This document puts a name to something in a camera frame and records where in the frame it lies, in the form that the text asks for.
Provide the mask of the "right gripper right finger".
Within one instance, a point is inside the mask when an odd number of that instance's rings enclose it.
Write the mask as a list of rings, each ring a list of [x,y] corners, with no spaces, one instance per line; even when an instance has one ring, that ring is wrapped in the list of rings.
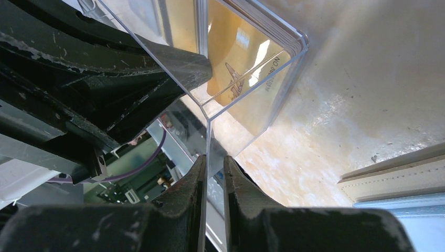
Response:
[[[228,251],[414,251],[390,212],[369,208],[285,207],[224,158]]]

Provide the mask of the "yellow credit card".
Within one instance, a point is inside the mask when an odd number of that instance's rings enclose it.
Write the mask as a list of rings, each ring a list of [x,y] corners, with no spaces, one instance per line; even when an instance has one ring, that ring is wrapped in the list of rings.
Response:
[[[301,34],[257,1],[160,1],[157,16],[165,42],[190,53],[184,73],[167,64],[187,95],[165,120],[267,128],[306,52]]]

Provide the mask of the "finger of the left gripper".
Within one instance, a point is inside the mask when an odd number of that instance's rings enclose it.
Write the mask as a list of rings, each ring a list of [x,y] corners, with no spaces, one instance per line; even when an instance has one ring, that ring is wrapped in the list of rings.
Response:
[[[1,1],[1,157],[76,184],[212,76],[205,56],[128,34],[101,1],[78,4]]]

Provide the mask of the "clear plastic card box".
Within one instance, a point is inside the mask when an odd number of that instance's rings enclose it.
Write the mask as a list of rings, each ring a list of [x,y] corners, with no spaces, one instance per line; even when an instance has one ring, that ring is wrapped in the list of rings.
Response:
[[[226,251],[223,159],[272,124],[309,48],[258,1],[79,1],[81,15],[129,33],[185,91],[148,127],[175,180],[207,158],[206,239]]]

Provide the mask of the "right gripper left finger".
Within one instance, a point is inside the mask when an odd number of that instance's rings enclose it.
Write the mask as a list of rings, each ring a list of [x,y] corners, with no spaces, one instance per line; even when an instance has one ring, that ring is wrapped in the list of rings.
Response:
[[[203,251],[206,157],[148,203],[41,205],[15,214],[1,251]]]

